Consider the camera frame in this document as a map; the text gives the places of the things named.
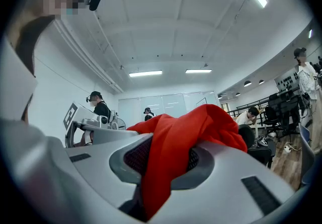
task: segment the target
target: face mask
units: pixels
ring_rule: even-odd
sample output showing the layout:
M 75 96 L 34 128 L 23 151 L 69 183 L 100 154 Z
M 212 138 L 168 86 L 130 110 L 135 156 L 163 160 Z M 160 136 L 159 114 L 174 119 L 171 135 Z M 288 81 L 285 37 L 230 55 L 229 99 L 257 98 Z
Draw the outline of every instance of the face mask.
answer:
M 91 101 L 91 107 L 96 107 L 97 106 L 97 101 Z

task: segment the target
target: gray chair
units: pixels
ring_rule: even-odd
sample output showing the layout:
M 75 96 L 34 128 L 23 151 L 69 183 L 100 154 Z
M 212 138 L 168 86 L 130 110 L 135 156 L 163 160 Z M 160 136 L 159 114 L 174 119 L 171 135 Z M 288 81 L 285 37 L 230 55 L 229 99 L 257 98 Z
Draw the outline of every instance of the gray chair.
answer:
M 309 178 L 303 178 L 306 173 L 311 169 L 314 164 L 315 155 L 308 145 L 310 141 L 310 131 L 299 124 L 301 144 L 302 144 L 302 169 L 301 169 L 301 182 L 302 185 L 307 185 L 310 182 Z

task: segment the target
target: person wearing black cap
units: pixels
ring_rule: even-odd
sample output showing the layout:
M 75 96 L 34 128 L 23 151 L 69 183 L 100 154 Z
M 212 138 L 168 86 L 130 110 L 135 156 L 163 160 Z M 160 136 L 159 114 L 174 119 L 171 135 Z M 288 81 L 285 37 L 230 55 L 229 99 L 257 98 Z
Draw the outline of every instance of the person wearing black cap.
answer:
M 111 111 L 107 107 L 105 101 L 103 100 L 103 97 L 101 93 L 99 92 L 92 92 L 90 95 L 90 100 L 92 107 L 95 107 L 94 113 L 99 116 L 106 116 L 108 119 L 108 122 L 110 121 Z
M 144 119 L 145 121 L 154 117 L 154 113 L 151 112 L 150 108 L 145 108 L 143 114 L 146 114 L 145 119 Z
M 308 94 L 310 98 L 310 110 L 312 115 L 311 148 L 318 154 L 322 148 L 322 90 L 317 82 L 317 73 L 313 66 L 306 62 L 306 48 L 294 50 L 295 59 L 298 62 L 299 86 L 302 94 Z

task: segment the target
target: person in white shirt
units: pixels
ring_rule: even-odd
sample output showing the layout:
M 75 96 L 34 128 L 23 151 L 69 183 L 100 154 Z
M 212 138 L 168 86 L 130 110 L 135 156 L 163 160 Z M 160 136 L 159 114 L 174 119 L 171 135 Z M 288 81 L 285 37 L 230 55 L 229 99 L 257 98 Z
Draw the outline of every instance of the person in white shirt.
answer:
M 308 94 L 310 98 L 310 110 L 312 115 L 311 148 L 318 154 L 322 148 L 322 90 L 317 82 L 317 73 L 306 62 L 306 48 L 294 50 L 295 59 L 298 62 L 299 86 L 302 94 Z
M 247 111 L 243 112 L 236 119 L 238 125 L 248 124 L 251 121 L 253 124 L 256 123 L 256 117 L 259 114 L 258 109 L 255 107 L 249 108 Z

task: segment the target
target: red fabric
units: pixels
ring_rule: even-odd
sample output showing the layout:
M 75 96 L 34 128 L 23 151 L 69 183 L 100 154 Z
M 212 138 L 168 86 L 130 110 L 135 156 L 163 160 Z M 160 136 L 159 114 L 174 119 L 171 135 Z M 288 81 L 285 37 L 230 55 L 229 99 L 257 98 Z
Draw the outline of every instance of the red fabric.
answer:
M 197 139 L 247 151 L 244 140 L 238 135 L 237 123 L 224 110 L 210 104 L 179 118 L 159 115 L 127 130 L 154 133 L 147 170 L 141 180 L 148 219 L 170 196 L 171 181 L 186 172 L 189 149 Z

